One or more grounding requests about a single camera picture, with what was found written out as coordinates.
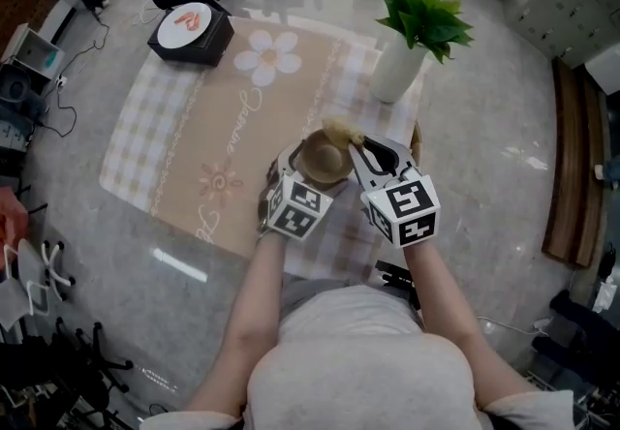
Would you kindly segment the person's torso in pale shirt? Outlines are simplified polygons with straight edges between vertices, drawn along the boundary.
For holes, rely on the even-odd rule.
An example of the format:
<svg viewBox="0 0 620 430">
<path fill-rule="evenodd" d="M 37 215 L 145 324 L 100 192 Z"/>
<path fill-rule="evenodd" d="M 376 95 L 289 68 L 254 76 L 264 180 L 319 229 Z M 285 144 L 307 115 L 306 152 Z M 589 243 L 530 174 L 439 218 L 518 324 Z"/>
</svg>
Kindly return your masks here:
<svg viewBox="0 0 620 430">
<path fill-rule="evenodd" d="M 403 299 L 366 286 L 317 294 L 282 322 L 253 370 L 241 417 L 170 412 L 140 430 L 574 430 L 568 391 L 531 390 L 477 409 L 472 369 L 421 330 Z"/>
</svg>

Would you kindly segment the black metal stand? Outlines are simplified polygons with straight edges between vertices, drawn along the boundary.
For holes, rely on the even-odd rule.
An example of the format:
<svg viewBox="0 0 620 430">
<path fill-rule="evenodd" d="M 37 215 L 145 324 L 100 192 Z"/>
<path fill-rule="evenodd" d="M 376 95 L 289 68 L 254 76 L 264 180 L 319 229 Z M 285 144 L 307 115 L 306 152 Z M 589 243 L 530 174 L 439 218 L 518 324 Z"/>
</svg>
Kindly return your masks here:
<svg viewBox="0 0 620 430">
<path fill-rule="evenodd" d="M 408 269 L 387 261 L 377 261 L 375 268 L 378 270 L 381 279 L 385 282 L 385 287 L 391 288 L 392 290 L 399 290 L 400 294 L 408 300 L 414 310 L 420 310 L 418 293 Z"/>
</svg>

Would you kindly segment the black box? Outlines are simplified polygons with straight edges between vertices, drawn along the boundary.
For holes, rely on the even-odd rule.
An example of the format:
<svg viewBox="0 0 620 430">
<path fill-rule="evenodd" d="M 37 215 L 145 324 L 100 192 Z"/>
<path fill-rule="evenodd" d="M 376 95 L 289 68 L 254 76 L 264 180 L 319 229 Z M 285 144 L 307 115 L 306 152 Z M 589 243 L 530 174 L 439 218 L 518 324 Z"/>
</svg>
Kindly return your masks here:
<svg viewBox="0 0 620 430">
<path fill-rule="evenodd" d="M 165 61 L 198 64 L 211 68 L 216 67 L 231 42 L 234 31 L 228 15 L 213 10 L 211 7 L 210 9 L 212 11 L 212 19 L 208 28 L 204 34 L 189 45 L 177 49 L 166 49 L 157 42 L 159 25 L 172 10 L 166 11 L 165 16 L 148 38 L 147 45 Z"/>
</svg>

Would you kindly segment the white drawer unit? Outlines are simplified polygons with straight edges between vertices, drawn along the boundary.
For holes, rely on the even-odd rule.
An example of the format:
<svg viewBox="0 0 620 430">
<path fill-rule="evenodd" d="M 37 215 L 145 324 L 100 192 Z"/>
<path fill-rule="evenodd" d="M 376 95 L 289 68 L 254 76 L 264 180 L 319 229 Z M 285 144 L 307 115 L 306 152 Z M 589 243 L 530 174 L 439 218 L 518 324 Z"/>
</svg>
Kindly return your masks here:
<svg viewBox="0 0 620 430">
<path fill-rule="evenodd" d="M 0 170 L 18 170 L 22 167 L 34 130 L 25 135 L 10 122 L 0 120 Z"/>
</svg>

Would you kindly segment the white swivel chair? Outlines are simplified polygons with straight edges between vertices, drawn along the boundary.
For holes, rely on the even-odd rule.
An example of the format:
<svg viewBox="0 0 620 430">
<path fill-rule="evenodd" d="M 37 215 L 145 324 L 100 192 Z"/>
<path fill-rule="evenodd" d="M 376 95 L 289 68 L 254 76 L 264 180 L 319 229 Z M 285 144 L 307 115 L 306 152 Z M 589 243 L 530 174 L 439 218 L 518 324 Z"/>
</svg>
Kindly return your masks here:
<svg viewBox="0 0 620 430">
<path fill-rule="evenodd" d="M 73 276 L 63 276 L 57 266 L 65 251 L 63 241 L 54 246 L 45 240 L 36 248 L 26 239 L 16 247 L 3 246 L 4 278 L 0 280 L 0 327 L 9 331 L 26 316 L 46 317 L 50 298 L 54 295 L 65 301 L 67 294 L 60 290 L 76 284 Z"/>
</svg>

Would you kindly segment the table with checked flower tablecloth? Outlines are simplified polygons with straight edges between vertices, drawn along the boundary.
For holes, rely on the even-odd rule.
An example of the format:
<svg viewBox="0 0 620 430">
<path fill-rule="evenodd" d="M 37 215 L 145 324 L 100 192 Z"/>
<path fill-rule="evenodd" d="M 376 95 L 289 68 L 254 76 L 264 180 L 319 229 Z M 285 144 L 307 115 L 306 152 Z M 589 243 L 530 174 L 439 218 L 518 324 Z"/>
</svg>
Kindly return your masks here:
<svg viewBox="0 0 620 430">
<path fill-rule="evenodd" d="M 384 104 L 370 90 L 380 58 L 373 39 L 305 18 L 235 17 L 231 25 L 214 68 L 147 56 L 100 182 L 149 216 L 247 258 L 258 196 L 279 153 L 331 117 L 409 144 L 422 79 Z"/>
</svg>

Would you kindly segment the black swivel chair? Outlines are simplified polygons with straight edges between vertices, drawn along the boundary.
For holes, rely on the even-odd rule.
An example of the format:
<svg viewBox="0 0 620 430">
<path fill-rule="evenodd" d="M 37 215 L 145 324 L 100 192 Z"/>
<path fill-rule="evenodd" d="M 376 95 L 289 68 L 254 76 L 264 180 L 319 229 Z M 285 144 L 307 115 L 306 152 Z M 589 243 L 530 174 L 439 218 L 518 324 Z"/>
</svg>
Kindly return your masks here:
<svg viewBox="0 0 620 430">
<path fill-rule="evenodd" d="M 129 387 L 116 379 L 114 370 L 130 371 L 131 360 L 116 363 L 101 353 L 99 334 L 103 330 L 95 322 L 92 340 L 85 339 L 81 328 L 70 332 L 62 318 L 57 318 L 48 351 L 51 358 L 50 382 L 55 395 L 66 407 L 66 414 L 91 430 L 134 430 L 109 408 L 110 393 L 116 389 L 125 394 Z"/>
</svg>

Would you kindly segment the person's right forearm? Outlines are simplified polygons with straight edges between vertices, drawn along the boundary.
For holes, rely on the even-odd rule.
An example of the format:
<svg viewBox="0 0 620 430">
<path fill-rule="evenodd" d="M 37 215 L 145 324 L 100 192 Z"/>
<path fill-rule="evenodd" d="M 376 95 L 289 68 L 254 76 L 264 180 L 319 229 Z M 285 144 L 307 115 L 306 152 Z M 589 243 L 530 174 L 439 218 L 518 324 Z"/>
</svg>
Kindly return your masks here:
<svg viewBox="0 0 620 430">
<path fill-rule="evenodd" d="M 426 330 L 452 342 L 467 359 L 481 408 L 505 397 L 534 392 L 486 341 L 478 319 L 450 269 L 426 240 L 404 249 Z"/>
</svg>

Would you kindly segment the white plate with orange food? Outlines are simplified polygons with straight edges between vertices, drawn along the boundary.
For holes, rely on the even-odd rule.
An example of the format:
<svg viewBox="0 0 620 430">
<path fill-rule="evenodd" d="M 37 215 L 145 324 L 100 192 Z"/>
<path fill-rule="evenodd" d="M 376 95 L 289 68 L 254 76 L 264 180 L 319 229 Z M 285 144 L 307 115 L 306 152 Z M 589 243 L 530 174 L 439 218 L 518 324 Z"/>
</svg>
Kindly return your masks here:
<svg viewBox="0 0 620 430">
<path fill-rule="evenodd" d="M 166 49 L 189 45 L 205 33 L 212 19 L 210 7 L 204 3 L 187 3 L 164 17 L 157 30 L 157 42 Z"/>
</svg>

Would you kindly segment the plain white cabinet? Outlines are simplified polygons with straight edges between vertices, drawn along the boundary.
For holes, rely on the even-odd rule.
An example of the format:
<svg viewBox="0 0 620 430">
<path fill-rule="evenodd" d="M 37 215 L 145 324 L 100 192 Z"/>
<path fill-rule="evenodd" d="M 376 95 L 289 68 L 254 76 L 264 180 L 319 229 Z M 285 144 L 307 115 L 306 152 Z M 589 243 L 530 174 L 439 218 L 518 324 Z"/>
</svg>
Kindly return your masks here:
<svg viewBox="0 0 620 430">
<path fill-rule="evenodd" d="M 607 96 L 620 91 L 620 43 L 585 62 L 585 68 Z"/>
</svg>

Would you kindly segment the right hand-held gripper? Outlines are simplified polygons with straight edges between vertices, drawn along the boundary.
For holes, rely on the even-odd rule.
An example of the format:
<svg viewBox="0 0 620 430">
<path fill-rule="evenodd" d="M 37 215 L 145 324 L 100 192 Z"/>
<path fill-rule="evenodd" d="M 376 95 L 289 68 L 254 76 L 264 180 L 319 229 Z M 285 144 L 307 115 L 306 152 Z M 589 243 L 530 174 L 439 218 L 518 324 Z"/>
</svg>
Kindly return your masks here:
<svg viewBox="0 0 620 430">
<path fill-rule="evenodd" d="M 370 224 L 395 249 L 436 235 L 441 204 L 429 175 L 416 168 L 411 150 L 391 138 L 369 134 L 363 148 L 349 145 L 361 201 Z M 399 177 L 383 188 L 382 176 Z"/>
</svg>

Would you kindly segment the yellowish potato-like object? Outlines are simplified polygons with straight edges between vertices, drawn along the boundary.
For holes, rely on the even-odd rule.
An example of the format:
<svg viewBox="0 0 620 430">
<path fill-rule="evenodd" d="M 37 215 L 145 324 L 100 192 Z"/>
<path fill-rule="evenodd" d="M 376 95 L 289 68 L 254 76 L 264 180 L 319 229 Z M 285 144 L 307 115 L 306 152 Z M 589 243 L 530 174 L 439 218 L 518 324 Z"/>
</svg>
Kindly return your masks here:
<svg viewBox="0 0 620 430">
<path fill-rule="evenodd" d="M 364 132 L 357 126 L 339 117 L 327 117 L 322 120 L 322 129 L 328 140 L 336 147 L 347 150 L 349 145 L 362 147 Z"/>
</svg>

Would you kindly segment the green leafy plant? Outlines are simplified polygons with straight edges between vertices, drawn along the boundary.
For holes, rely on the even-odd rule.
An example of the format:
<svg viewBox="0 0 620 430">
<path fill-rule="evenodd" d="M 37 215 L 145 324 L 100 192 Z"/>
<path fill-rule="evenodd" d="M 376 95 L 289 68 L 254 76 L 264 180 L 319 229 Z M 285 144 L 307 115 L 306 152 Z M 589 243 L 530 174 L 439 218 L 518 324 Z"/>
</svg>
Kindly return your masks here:
<svg viewBox="0 0 620 430">
<path fill-rule="evenodd" d="M 400 34 L 408 49 L 422 47 L 441 64 L 451 60 L 451 46 L 469 46 L 473 26 L 462 20 L 457 0 L 383 0 L 387 16 L 378 22 Z"/>
</svg>

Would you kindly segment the wooden bench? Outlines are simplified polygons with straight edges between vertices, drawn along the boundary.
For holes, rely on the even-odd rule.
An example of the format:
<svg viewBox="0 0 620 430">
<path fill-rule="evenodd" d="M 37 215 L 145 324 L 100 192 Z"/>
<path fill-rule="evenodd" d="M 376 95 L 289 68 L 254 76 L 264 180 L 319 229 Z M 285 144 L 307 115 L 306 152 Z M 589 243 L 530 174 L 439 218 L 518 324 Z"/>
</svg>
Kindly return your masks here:
<svg viewBox="0 0 620 430">
<path fill-rule="evenodd" d="M 602 232 L 604 189 L 594 167 L 604 161 L 601 91 L 584 66 L 551 62 L 556 113 L 553 190 L 542 252 L 564 264 L 587 268 Z"/>
</svg>

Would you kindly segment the person's left forearm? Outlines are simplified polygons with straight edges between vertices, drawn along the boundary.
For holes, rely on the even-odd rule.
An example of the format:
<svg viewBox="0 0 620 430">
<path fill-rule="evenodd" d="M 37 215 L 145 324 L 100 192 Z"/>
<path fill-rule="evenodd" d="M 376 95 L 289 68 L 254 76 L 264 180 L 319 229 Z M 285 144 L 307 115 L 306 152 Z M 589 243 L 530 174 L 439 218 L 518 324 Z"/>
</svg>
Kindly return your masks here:
<svg viewBox="0 0 620 430">
<path fill-rule="evenodd" d="M 259 239 L 219 352 L 187 411 L 241 416 L 251 375 L 278 341 L 285 251 L 286 239 L 277 232 Z"/>
</svg>

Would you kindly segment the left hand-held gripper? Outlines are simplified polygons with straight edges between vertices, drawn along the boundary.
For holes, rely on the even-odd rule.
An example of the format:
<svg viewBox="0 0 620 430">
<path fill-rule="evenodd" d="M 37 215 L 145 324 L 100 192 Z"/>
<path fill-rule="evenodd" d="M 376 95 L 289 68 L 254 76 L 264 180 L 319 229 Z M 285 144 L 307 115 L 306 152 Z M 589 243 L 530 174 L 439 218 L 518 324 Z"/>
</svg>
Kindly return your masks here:
<svg viewBox="0 0 620 430">
<path fill-rule="evenodd" d="M 267 226 L 298 241 L 309 237 L 333 204 L 333 198 L 292 176 L 304 143 L 301 139 L 280 152 L 279 181 L 267 196 Z"/>
</svg>

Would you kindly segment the wooden chair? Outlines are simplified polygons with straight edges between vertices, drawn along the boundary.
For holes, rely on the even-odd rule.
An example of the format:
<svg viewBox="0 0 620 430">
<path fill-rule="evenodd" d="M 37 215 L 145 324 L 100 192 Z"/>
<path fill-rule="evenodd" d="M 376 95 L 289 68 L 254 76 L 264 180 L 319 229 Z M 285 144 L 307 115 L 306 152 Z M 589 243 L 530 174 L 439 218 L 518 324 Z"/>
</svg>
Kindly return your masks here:
<svg viewBox="0 0 620 430">
<path fill-rule="evenodd" d="M 415 160 L 417 167 L 420 166 L 421 147 L 422 147 L 421 131 L 420 131 L 419 123 L 416 122 L 413 133 L 412 133 L 412 137 L 411 137 L 410 150 L 411 150 L 412 156 Z"/>
</svg>

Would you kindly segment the brown bowl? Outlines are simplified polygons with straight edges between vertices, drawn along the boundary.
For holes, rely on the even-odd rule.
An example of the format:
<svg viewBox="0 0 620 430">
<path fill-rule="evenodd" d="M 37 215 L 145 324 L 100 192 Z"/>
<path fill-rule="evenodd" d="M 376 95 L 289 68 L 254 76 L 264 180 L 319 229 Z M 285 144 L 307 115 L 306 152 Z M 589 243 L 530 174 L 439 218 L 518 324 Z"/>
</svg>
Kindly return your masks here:
<svg viewBox="0 0 620 430">
<path fill-rule="evenodd" d="M 349 151 L 336 146 L 323 129 L 304 140 L 296 163 L 307 179 L 324 185 L 344 180 L 353 170 Z"/>
</svg>

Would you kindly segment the small open white cabinet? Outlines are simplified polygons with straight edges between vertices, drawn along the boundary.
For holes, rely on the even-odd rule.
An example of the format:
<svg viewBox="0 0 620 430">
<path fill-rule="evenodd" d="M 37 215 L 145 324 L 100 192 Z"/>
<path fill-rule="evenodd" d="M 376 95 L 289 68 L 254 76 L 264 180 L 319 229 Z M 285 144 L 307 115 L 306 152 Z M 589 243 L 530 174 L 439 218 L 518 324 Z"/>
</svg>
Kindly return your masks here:
<svg viewBox="0 0 620 430">
<path fill-rule="evenodd" d="M 64 55 L 62 49 L 22 23 L 15 29 L 0 62 L 21 65 L 46 80 L 56 80 Z"/>
</svg>

